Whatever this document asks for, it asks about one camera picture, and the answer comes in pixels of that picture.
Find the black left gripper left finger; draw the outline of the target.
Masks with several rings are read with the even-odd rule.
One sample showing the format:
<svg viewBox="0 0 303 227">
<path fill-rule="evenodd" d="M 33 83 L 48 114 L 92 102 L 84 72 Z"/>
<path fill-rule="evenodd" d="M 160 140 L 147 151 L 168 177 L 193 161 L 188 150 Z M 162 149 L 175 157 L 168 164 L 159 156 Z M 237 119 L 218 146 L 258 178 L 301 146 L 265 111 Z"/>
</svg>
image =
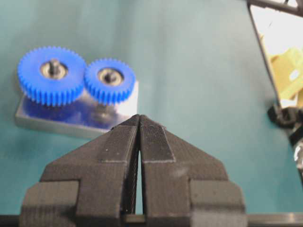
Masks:
<svg viewBox="0 0 303 227">
<path fill-rule="evenodd" d="M 49 163 L 23 200 L 21 227 L 120 227 L 135 205 L 139 115 Z"/>
</svg>

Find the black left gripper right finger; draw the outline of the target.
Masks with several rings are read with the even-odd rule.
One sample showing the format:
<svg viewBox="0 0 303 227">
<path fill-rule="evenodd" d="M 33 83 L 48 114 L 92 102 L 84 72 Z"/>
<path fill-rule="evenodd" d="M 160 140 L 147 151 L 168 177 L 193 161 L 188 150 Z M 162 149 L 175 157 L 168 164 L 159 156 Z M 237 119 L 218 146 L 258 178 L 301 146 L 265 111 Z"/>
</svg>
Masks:
<svg viewBox="0 0 303 227">
<path fill-rule="evenodd" d="M 222 162 L 140 117 L 143 211 L 149 227 L 245 227 L 241 188 Z"/>
</svg>

